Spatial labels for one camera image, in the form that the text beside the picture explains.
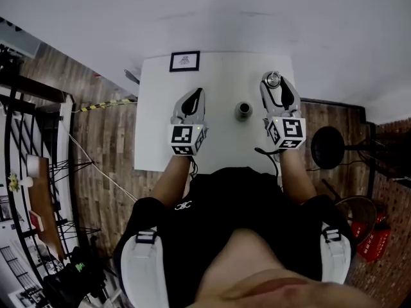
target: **person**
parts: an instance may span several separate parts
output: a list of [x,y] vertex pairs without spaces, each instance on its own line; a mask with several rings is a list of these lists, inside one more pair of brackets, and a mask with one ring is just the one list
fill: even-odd
[[183,198],[190,160],[172,157],[114,251],[120,280],[125,243],[157,227],[170,308],[377,307],[355,288],[321,282],[322,224],[350,241],[353,257],[351,229],[317,196],[297,150],[279,158],[283,191],[275,176],[228,167],[197,175]]

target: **red crate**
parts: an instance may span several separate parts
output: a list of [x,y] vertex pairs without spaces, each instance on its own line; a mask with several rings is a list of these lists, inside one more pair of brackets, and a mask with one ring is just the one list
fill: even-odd
[[387,213],[385,211],[382,212],[377,212],[377,221],[376,224],[380,224],[385,220],[385,217],[387,216]]
[[351,224],[351,230],[353,231],[353,235],[355,238],[360,236],[366,228],[367,224],[361,223],[359,221],[353,221],[353,223]]
[[357,252],[368,262],[381,258],[388,245],[390,233],[391,229],[388,227],[374,229],[370,236],[357,246]]

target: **picture frame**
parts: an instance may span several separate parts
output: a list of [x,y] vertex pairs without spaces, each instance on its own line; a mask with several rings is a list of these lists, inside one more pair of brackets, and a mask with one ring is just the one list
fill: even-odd
[[172,53],[170,59],[170,72],[190,72],[200,69],[200,52],[183,51]]

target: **black cable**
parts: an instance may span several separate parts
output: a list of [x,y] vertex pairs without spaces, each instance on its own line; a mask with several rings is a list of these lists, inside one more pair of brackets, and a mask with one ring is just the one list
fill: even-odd
[[271,155],[279,154],[279,153],[281,153],[282,151],[281,151],[281,150],[265,151],[265,150],[263,150],[262,148],[259,148],[259,147],[255,147],[255,148],[254,148],[254,151],[256,151],[257,153],[266,155],[266,156],[271,160],[271,162],[273,163],[273,165],[274,165],[274,167],[275,167],[275,176],[278,177],[278,167],[277,167],[277,164],[276,164],[276,162],[274,161],[274,159],[271,157]]
[[187,157],[187,158],[191,162],[191,166],[193,167],[192,172],[190,172],[190,177],[191,179],[194,179],[194,177],[196,177],[198,173],[198,166],[197,166],[197,163],[194,161],[193,157]]
[[[365,163],[363,160],[355,160],[355,161],[352,161],[350,163],[340,163],[338,166],[349,166],[350,164],[357,163],[357,162]],[[317,169],[307,169],[306,171],[318,171],[318,170],[321,170],[321,168],[319,167]]]

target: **white strap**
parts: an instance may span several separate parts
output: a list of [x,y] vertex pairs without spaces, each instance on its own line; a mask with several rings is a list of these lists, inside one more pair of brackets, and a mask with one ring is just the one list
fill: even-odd
[[322,280],[343,284],[351,263],[351,245],[339,230],[322,223],[320,237]]
[[162,243],[156,230],[131,237],[121,253],[123,285],[135,308],[168,308]]

